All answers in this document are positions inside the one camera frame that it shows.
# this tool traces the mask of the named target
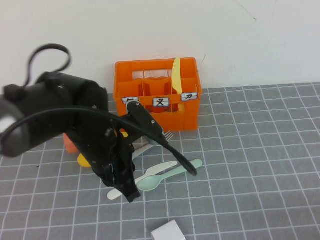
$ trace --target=white spoon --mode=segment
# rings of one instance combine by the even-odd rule
[[[192,160],[190,163],[196,169],[200,168],[203,165],[203,162],[200,159]],[[163,181],[167,178],[173,177],[175,175],[185,173],[186,171],[187,170],[183,166],[178,166],[177,168],[175,168],[171,171],[168,171],[162,175],[156,175],[156,176],[153,175],[153,176],[149,176],[149,177],[143,179],[142,181],[140,181],[137,184],[137,187],[139,190],[142,190],[142,191],[151,191],[151,190],[156,189],[159,186],[159,184],[161,183],[161,181]]]
[[[153,167],[148,168],[148,170],[145,172],[145,174],[141,177],[138,177],[135,180],[135,184],[137,184],[138,182],[140,182],[142,179],[145,179],[149,176],[153,176],[156,175],[158,173],[163,172],[164,170],[167,170],[169,168],[174,167],[175,165],[177,165],[178,162],[177,161],[168,161],[168,162],[164,162],[158,165],[155,165]],[[109,200],[115,200],[116,198],[120,197],[122,195],[122,193],[117,190],[117,189],[112,189],[110,192],[108,192],[108,194],[106,195],[107,198]]]

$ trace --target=yellow object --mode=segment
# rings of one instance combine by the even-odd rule
[[[127,137],[129,136],[126,131],[122,131],[121,133],[122,133],[122,135],[123,135],[125,138],[127,138]]]
[[[173,62],[171,79],[172,79],[172,88],[176,90],[177,94],[182,94],[180,58],[176,58]],[[179,104],[179,111],[181,112],[185,111],[184,104]]]
[[[84,168],[91,168],[91,165],[89,164],[89,162],[85,159],[85,157],[81,153],[78,156],[78,164]]]
[[[122,131],[121,133],[122,133],[122,135],[123,135],[125,138],[128,137],[128,133],[127,133],[127,132]],[[77,161],[78,161],[78,164],[79,164],[81,167],[83,167],[83,168],[91,168],[90,163],[87,161],[87,159],[86,159],[81,153],[80,153],[80,155],[78,156]]]

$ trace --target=white wall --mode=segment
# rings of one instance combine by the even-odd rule
[[[45,43],[70,49],[67,73],[110,92],[115,62],[174,57],[197,59],[203,87],[316,82],[319,9],[319,0],[3,0],[0,85],[22,84]],[[42,53],[33,80],[63,61]]]

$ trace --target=yellow knife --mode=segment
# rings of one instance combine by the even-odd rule
[[[177,94],[182,94],[180,58],[174,59],[171,80],[172,80],[172,88],[176,90]],[[179,111],[181,112],[185,111],[184,104],[179,104]]]

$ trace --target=black cable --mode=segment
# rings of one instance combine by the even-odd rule
[[[59,69],[52,71],[51,73],[61,72],[61,71],[65,70],[70,65],[70,63],[71,63],[71,54],[70,54],[68,48],[66,48],[65,46],[59,45],[59,44],[55,44],[55,43],[49,43],[49,44],[43,45],[43,46],[37,48],[29,58],[28,65],[27,65],[26,80],[25,80],[25,83],[24,83],[24,87],[26,87],[30,82],[30,79],[31,79],[31,66],[32,66],[32,62],[35,59],[36,55],[38,53],[40,53],[40,52],[42,52],[44,50],[48,50],[48,49],[59,50],[59,51],[64,52],[64,53],[66,53],[68,55],[68,59],[65,62],[65,64],[62,67],[60,67]]]
[[[193,176],[197,175],[196,168],[184,157],[180,152],[178,152],[176,149],[174,149],[172,146],[170,146],[166,141],[164,141],[161,138],[158,138],[153,133],[150,133],[149,131],[145,130],[144,128],[140,127],[139,125],[130,122],[124,118],[121,118],[119,116],[113,115],[109,112],[105,112],[98,109],[92,109],[90,107],[83,107],[83,106],[70,106],[70,107],[60,107],[60,108],[52,108],[48,110],[43,110],[40,112],[36,112],[32,115],[26,116],[23,119],[20,119],[19,121],[12,124],[10,127],[8,127],[0,136],[0,143],[3,143],[6,138],[9,137],[9,135],[18,127],[22,126],[23,124],[28,123],[32,119],[38,118],[38,117],[44,117],[46,115],[52,115],[52,114],[61,114],[61,113],[82,113],[82,114],[88,114],[88,115],[95,115],[100,116],[102,118],[107,118],[109,120],[114,120],[116,122],[119,122],[121,124],[124,124],[128,127],[131,127],[135,129],[137,132],[142,133],[143,135],[147,136],[148,138],[156,141],[158,144],[169,150],[175,158],[181,163],[181,165]]]

